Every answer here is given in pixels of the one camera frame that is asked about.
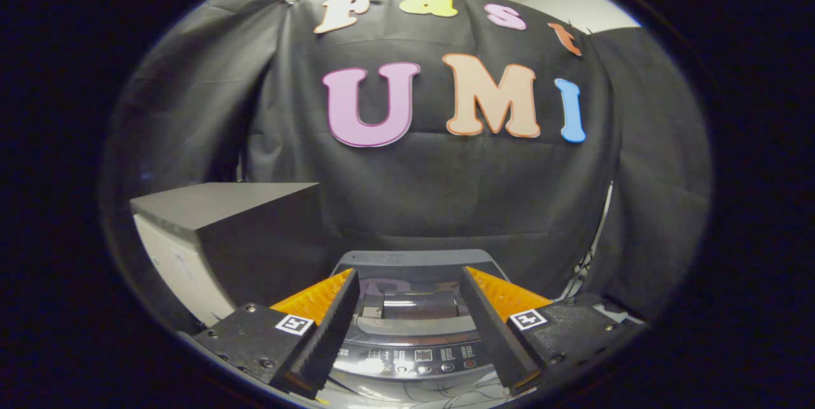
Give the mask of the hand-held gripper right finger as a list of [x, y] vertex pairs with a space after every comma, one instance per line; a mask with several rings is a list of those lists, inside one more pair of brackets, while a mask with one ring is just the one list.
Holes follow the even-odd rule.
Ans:
[[470, 266], [460, 293], [501, 385], [512, 395], [559, 391], [618, 355], [644, 321], [596, 294], [551, 301]]

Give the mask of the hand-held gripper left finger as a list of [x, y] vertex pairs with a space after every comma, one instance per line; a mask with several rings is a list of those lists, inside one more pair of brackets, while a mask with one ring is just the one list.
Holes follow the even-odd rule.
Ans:
[[191, 339], [195, 351], [260, 392], [315, 399], [354, 316], [359, 275], [346, 269], [273, 306], [248, 303]]

